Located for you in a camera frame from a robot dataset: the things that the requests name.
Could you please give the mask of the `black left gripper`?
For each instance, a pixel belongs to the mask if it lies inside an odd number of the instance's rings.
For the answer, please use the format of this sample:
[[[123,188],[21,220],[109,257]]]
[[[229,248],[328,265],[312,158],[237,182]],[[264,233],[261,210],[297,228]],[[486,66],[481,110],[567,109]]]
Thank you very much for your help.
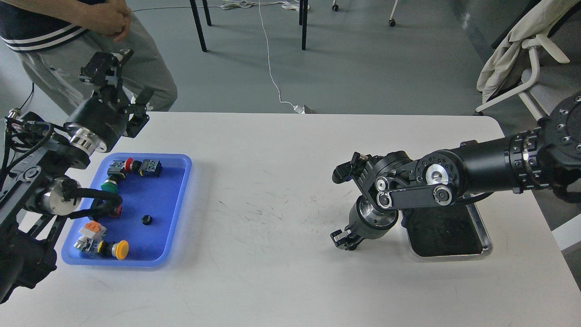
[[[72,146],[85,153],[108,153],[119,139],[135,138],[149,122],[153,89],[145,88],[131,103],[124,89],[123,69],[133,54],[131,49],[95,52],[80,68],[79,80],[93,90],[64,124]]]

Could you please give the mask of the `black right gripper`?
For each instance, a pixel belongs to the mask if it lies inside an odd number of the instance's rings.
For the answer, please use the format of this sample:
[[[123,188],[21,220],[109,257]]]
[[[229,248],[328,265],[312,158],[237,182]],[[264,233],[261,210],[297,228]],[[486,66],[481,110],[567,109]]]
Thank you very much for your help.
[[[330,237],[337,248],[354,251],[364,240],[384,236],[396,224],[398,218],[398,210],[381,213],[365,198],[357,198],[349,213],[347,229],[336,230]]]

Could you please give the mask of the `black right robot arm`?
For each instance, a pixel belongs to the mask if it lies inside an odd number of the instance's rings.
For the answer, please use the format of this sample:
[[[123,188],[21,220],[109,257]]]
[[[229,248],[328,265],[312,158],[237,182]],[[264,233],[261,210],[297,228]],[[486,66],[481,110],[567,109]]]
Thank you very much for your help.
[[[496,191],[550,189],[566,203],[579,203],[568,191],[580,178],[580,95],[561,101],[538,127],[479,143],[465,141],[413,161],[404,151],[384,156],[353,154],[336,166],[336,184],[353,181],[361,196],[349,224],[330,234],[334,245],[353,251],[365,239],[386,234],[398,218],[420,208],[446,208],[481,201]]]

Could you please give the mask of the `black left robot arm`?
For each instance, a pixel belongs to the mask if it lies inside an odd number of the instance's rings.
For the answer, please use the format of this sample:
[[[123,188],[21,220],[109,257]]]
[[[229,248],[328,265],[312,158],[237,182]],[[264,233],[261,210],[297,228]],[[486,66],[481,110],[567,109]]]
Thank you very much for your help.
[[[13,109],[5,118],[1,163],[1,302],[17,287],[35,286],[56,269],[55,244],[68,219],[112,213],[119,195],[82,188],[69,169],[85,169],[95,152],[108,153],[121,137],[135,138],[149,122],[152,89],[130,101],[122,71],[133,50],[96,52],[79,72],[93,85],[58,126]]]

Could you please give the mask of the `person's hand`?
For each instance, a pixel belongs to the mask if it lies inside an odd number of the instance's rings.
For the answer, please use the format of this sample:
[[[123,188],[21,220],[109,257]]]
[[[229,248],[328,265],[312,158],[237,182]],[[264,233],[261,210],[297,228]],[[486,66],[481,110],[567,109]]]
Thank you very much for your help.
[[[132,10],[124,0],[106,0],[83,6],[75,24],[118,42],[129,34],[131,14]]]

